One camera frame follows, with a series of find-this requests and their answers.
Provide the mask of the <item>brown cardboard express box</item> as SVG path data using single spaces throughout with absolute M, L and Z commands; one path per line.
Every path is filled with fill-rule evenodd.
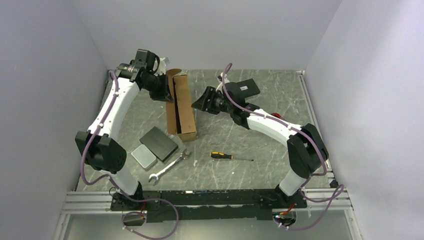
M 166 103 L 167 133 L 178 136 L 184 143 L 193 142 L 197 137 L 197 128 L 189 78 L 178 68 L 166 73 L 173 99 L 173 102 Z

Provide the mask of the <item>red handled box cutter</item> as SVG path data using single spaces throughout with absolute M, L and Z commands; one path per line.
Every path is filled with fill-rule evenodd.
M 276 117 L 276 118 L 278 118 L 278 119 L 280 119 L 280 120 L 284 120 L 284 118 L 280 115 L 280 114 L 278 114 L 278 113 L 272 113 L 271 114 L 273 117 Z

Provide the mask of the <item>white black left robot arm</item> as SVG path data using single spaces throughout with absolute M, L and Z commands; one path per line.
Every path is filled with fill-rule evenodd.
M 130 173 L 126 165 L 127 151 L 117 142 L 117 137 L 124 117 L 140 91 L 148 91 L 153 101 L 173 102 L 168 64 L 168 58 L 138 49 L 129 63 L 121 63 L 110 70 L 112 85 L 102 108 L 88 129 L 75 135 L 81 154 L 81 180 L 87 186 L 102 179 L 109 180 L 131 210 L 143 205 L 143 187 Z

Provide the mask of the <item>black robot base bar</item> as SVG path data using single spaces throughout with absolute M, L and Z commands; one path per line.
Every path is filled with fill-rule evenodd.
M 297 193 L 287 199 L 275 189 L 145 190 L 146 203 L 112 195 L 113 212 L 146 211 L 148 223 L 179 220 L 256 219 L 272 220 L 278 210 L 305 209 L 306 200 Z

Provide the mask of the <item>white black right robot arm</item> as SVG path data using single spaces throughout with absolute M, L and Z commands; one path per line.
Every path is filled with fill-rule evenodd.
M 221 90 L 208 86 L 191 106 L 214 115 L 228 113 L 235 124 L 267 135 L 287 148 L 290 169 L 275 188 L 276 203 L 282 208 L 295 201 L 295 194 L 317 175 L 318 168 L 323 169 L 322 175 L 327 173 L 329 153 L 311 123 L 298 125 L 275 117 L 227 86 Z

